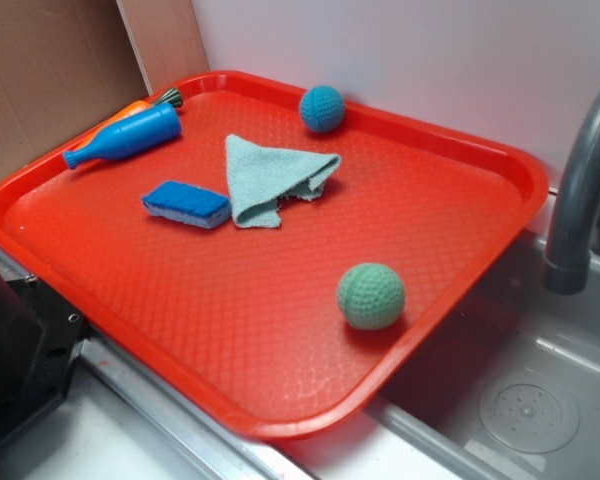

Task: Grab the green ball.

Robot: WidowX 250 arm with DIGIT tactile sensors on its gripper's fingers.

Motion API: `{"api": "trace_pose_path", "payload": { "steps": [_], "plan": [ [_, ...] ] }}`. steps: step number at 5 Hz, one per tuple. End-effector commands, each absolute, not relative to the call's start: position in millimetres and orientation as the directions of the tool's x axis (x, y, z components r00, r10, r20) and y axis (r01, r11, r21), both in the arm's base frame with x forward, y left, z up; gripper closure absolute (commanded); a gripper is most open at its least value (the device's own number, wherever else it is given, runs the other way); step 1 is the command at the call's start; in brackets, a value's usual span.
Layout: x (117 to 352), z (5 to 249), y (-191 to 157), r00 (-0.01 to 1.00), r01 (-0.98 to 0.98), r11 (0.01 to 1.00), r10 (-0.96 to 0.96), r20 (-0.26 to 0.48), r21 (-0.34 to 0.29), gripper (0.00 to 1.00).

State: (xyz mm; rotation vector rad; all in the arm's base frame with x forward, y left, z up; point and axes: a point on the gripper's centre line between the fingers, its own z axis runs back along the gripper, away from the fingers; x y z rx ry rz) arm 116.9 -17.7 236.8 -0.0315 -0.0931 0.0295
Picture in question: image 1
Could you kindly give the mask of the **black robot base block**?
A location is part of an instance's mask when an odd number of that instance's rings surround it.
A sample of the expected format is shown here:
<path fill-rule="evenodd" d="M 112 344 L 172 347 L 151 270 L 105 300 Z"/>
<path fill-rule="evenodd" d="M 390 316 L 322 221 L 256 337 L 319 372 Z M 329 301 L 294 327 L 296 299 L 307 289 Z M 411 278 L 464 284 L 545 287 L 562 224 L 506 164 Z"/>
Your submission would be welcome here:
<path fill-rule="evenodd" d="M 66 399 L 83 322 L 43 280 L 0 274 L 0 448 Z"/>

